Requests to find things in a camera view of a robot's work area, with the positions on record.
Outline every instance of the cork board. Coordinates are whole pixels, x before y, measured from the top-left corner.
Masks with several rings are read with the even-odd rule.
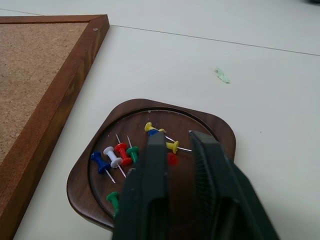
[[[87,25],[0,24],[0,164]]]
[[[13,239],[109,29],[107,15],[0,17],[0,239]]]

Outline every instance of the green push pin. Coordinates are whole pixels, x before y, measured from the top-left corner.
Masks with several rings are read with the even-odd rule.
[[[130,155],[132,161],[134,163],[136,163],[138,161],[138,152],[139,152],[139,148],[137,146],[132,147],[129,136],[127,135],[128,141],[129,141],[129,145],[130,148],[128,148],[126,150],[126,154]]]
[[[114,207],[114,214],[113,214],[113,219],[116,218],[118,212],[119,212],[119,193],[117,191],[114,191],[112,193],[110,193],[108,196],[106,196],[106,200],[109,201],[110,203],[112,203],[113,207]]]

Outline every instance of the wooden tray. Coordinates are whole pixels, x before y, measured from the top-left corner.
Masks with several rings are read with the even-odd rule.
[[[90,161],[92,152],[103,152],[106,147],[118,144],[120,140],[143,150],[148,134],[145,124],[152,122],[155,128],[163,128],[167,135],[179,141],[183,148],[190,149],[188,130],[198,130],[213,135],[223,145],[226,154],[234,159],[236,138],[230,126],[221,118],[187,108],[161,102],[133,99],[121,103],[112,110],[89,145],[70,172],[67,181],[67,196],[73,209],[85,219],[109,230],[113,230],[113,206],[106,200],[111,192],[120,192],[125,178],[119,169],[108,175],[98,174],[98,166]],[[194,160],[192,154],[178,150],[178,164],[169,166],[170,196],[170,239],[201,239],[202,223],[197,209]],[[125,173],[133,165],[123,166]]]
[[[38,99],[34,109],[30,111],[30,116],[28,115],[22,126],[23,129],[19,130],[20,132],[17,133],[17,138],[14,139],[13,145],[8,149],[8,153],[5,154],[3,162],[0,165],[1,240],[13,239],[15,235],[59,135],[67,121],[68,115],[109,29],[109,21],[107,15],[0,17],[1,29],[27,29],[25,32],[27,32],[29,37],[36,34],[36,36],[40,35],[40,38],[43,37],[41,33],[48,31],[48,29],[55,29],[55,26],[63,28],[61,27],[63,25],[66,27],[79,24],[86,24],[86,27],[83,32],[80,33],[79,38],[75,40],[75,44],[71,46],[71,50],[64,62],[58,66],[59,70],[57,70],[57,68],[54,69],[57,71],[56,75],[53,75],[53,80],[46,90],[43,91],[43,95]],[[6,33],[9,32],[10,31],[0,33],[2,34],[2,39],[4,39]],[[68,36],[68,33],[64,31],[59,32],[59,34]],[[56,39],[63,40],[63,38],[59,38],[55,34],[45,36],[47,38],[42,39],[43,43],[49,41],[51,43],[51,41],[55,41]],[[21,54],[26,54],[26,51],[29,49],[28,46],[30,46],[28,44],[34,42],[32,39],[30,40],[29,37],[16,37],[16,39],[21,41],[15,46],[9,46],[10,50],[13,52],[10,56],[19,56],[14,50],[19,50],[21,51]],[[60,44],[62,44],[62,48],[65,48],[67,42],[64,42],[63,44],[62,41]],[[55,49],[56,46],[56,44],[53,44],[51,47]],[[34,52],[31,51],[30,55],[26,57],[26,61],[33,63],[33,57],[37,59],[42,57],[42,60],[45,63],[49,63],[48,65],[52,67],[55,59],[44,57],[44,51],[48,49],[48,47],[41,51],[42,47],[43,45],[41,44],[36,46],[36,49],[40,49],[42,55],[35,56]],[[17,63],[15,60],[9,61],[9,59],[6,59],[6,61],[11,64]],[[4,66],[5,69],[3,70],[7,70],[6,72],[16,72],[15,70],[10,69],[9,64],[7,63],[5,63]],[[36,69],[44,69],[44,67],[39,64]],[[38,74],[34,74],[34,78],[27,79],[26,75],[23,73],[28,69],[21,66],[19,70],[22,72],[21,75],[25,80],[23,86],[26,88],[33,79],[39,77]],[[44,75],[44,77],[39,80],[48,80],[48,75]],[[32,93],[29,94],[29,92],[25,93],[21,91],[21,95],[16,97],[16,99],[23,102],[27,98],[32,98],[33,95]],[[13,106],[17,105],[17,102],[15,101],[12,101],[12,103]]]

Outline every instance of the white table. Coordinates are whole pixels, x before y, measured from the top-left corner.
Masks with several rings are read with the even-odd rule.
[[[30,7],[25,7],[19,10],[28,12]],[[15,239],[111,237],[71,208],[66,183],[110,111],[134,98],[224,119],[236,136],[235,163],[250,179],[280,238],[318,239],[319,66],[320,57],[315,55],[111,26]],[[231,84],[217,78],[215,67],[229,76]],[[158,91],[149,91],[150,87]]]

